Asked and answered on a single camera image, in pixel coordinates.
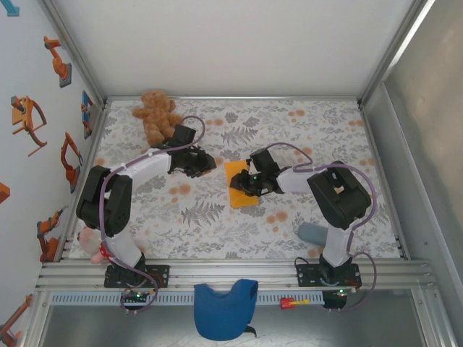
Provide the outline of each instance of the yellow sponge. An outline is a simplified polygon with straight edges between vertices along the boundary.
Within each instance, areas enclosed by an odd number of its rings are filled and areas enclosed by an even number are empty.
[[[259,205],[258,197],[248,197],[244,192],[230,188],[233,176],[247,169],[245,160],[225,163],[226,185],[229,187],[230,205],[232,208]]]

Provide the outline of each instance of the floral tablecloth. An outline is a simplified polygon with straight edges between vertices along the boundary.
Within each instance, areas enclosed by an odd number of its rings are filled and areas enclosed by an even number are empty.
[[[153,177],[132,196],[129,227],[150,258],[317,257],[323,250],[296,235],[304,222],[327,225],[311,194],[270,194],[258,206],[229,204],[224,162],[242,160],[272,142],[286,141],[310,154],[315,164],[342,160],[362,169],[378,192],[378,212],[358,229],[353,249],[374,257],[399,257],[383,193],[355,100],[176,100],[176,112],[207,124],[200,142],[217,169],[199,179],[181,173]],[[140,101],[113,101],[95,164],[115,166],[148,149],[141,120],[132,116]],[[186,125],[200,129],[194,120]],[[284,147],[271,153],[282,166],[304,158]],[[79,220],[76,231],[83,222]],[[88,258],[77,240],[71,258]]]

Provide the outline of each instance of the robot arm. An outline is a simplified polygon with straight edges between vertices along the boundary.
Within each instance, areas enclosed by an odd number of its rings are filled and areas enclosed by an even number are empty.
[[[328,221],[326,246],[320,256],[322,277],[327,283],[335,283],[352,261],[347,254],[351,236],[351,224],[365,216],[371,198],[352,172],[335,161],[332,168],[322,171],[294,172],[291,167],[279,168],[268,149],[251,154],[248,165],[254,165],[257,173],[243,170],[231,179],[231,188],[248,196],[263,196],[271,192],[312,193],[323,217]]]
[[[182,171],[188,177],[195,178],[216,167],[214,159],[209,154],[194,146],[154,155],[155,152],[162,149],[190,144],[194,137],[195,130],[183,125],[176,125],[174,136],[171,139],[159,145],[158,148],[149,149],[146,154],[133,160],[133,164],[129,167],[122,164],[125,169],[109,180],[103,208],[104,228],[107,235],[106,246],[110,253],[124,264],[141,271],[144,271],[145,268],[143,253],[135,246],[127,226],[130,218],[132,193],[139,186],[159,174]],[[89,228],[100,228],[99,195],[103,181],[112,171],[114,168],[94,166],[88,174],[76,213],[77,217],[82,219]]]

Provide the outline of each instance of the enclosure wall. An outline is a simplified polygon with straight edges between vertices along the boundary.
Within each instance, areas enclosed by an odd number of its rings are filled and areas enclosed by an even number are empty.
[[[435,2],[386,86],[463,278],[461,1]]]
[[[365,107],[365,117],[375,139],[381,165],[412,259],[427,260],[433,267],[443,301],[457,339],[463,314],[462,282],[457,274],[442,229],[423,185],[422,171],[414,161],[408,137],[402,132],[397,113],[382,83]]]
[[[107,95],[359,95],[413,0],[56,0]]]
[[[59,76],[52,66],[53,56],[43,41],[44,35],[56,39],[56,33],[38,2],[13,3],[19,7],[19,17],[8,17],[4,8],[0,9],[0,323],[35,287],[41,268],[37,222],[46,222],[73,198],[60,161],[64,133],[71,135],[84,160],[91,142],[91,137],[84,140],[80,105],[86,86],[79,72],[72,66],[71,84],[60,88]],[[71,62],[65,49],[57,47],[56,52],[65,64]],[[25,129],[12,134],[22,126],[21,121],[12,124],[13,96],[28,96],[42,110],[46,125],[34,133],[42,144],[46,142],[43,147]],[[34,127],[42,124],[37,108],[31,114]],[[79,165],[71,148],[67,161],[74,167]],[[70,213],[70,209],[64,211],[50,236],[61,235]]]

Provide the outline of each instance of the plush toy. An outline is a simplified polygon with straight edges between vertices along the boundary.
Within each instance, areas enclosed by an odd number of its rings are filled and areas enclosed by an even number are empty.
[[[92,256],[90,259],[92,264],[99,264],[103,261],[105,255],[101,251],[101,237],[96,230],[84,227],[77,235],[77,240],[82,249]]]
[[[182,123],[182,117],[171,113],[175,109],[175,102],[162,90],[151,90],[141,97],[144,107],[134,108],[132,115],[143,120],[146,140],[151,147],[172,137],[174,127]]]

